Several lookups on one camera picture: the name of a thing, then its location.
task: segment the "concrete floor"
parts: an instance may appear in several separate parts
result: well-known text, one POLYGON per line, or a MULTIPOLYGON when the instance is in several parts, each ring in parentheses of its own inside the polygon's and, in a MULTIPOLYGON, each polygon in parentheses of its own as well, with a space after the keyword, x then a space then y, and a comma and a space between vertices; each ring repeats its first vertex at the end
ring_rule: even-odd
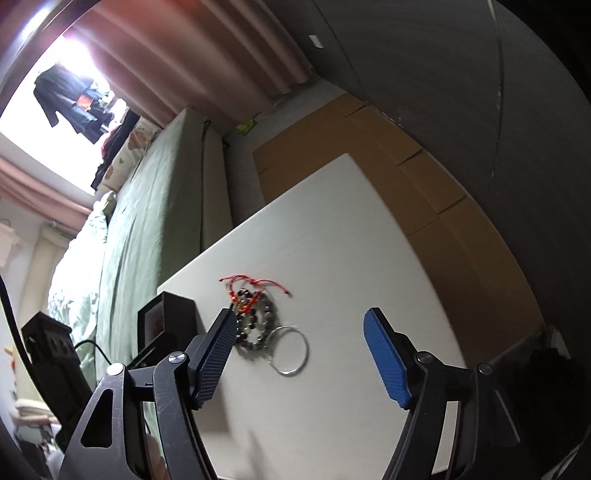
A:
POLYGON ((225 135, 224 140, 229 145, 225 151, 225 161, 234 226, 240 225, 265 206, 252 153, 343 93, 344 90, 326 80, 313 79, 304 85, 297 85, 271 110, 257 116, 256 126, 246 135, 238 131, 225 135))

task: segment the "bed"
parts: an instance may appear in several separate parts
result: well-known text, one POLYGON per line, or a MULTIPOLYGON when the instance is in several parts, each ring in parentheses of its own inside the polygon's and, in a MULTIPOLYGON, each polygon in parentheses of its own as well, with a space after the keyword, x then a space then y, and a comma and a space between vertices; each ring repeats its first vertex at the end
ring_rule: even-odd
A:
MULTIPOLYGON (((137 312, 157 287, 232 229, 222 139, 207 118, 183 110, 150 146, 117 195, 109 219, 95 204, 56 268, 48 312, 93 339, 112 362, 137 354, 137 312)), ((79 349, 85 377, 108 364, 79 349)))

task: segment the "green bed sheet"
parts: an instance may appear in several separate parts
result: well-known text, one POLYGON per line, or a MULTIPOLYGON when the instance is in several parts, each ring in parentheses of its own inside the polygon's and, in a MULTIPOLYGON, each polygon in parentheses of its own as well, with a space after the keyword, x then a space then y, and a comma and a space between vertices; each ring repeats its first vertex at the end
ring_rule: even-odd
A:
MULTIPOLYGON (((201 252, 206 118, 185 109, 166 127, 118 196, 100 280, 96 341, 112 362, 137 354, 137 314, 157 287, 201 252)), ((96 378, 107 363, 96 355, 96 378)))

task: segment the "pink curtain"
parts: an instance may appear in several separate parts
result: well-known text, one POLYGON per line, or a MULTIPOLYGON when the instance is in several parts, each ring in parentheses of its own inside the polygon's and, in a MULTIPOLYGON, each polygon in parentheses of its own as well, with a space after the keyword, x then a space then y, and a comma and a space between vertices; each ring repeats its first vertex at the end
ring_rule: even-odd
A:
POLYGON ((224 133, 309 78, 294 43, 255 0, 102 0, 66 36, 161 127, 191 106, 224 133))
POLYGON ((90 210, 57 193, 0 157, 0 197, 72 232, 84 225, 90 210))

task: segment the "silver bangle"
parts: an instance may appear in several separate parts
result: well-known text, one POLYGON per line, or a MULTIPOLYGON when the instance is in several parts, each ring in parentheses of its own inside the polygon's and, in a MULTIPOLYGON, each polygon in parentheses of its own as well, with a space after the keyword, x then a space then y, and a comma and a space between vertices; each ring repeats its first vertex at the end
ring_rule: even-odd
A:
POLYGON ((267 336, 267 345, 265 348, 267 350, 267 362, 269 363, 269 365, 271 365, 273 370, 275 370, 278 374, 283 375, 284 377, 293 377, 294 375, 297 375, 298 373, 300 373, 304 369, 304 367, 306 366, 306 363, 308 362, 308 357, 310 356, 310 344, 308 343, 308 339, 296 327, 281 326, 281 327, 277 327, 274 330, 272 330, 271 333, 267 336), (302 360, 302 363, 298 367, 294 368, 293 370, 279 370, 275 366, 275 364, 273 363, 272 349, 269 348, 269 345, 271 344, 271 341, 270 341, 271 338, 279 330, 286 330, 288 332, 298 333, 304 339, 304 344, 306 345, 306 353, 304 355, 304 359, 302 360))

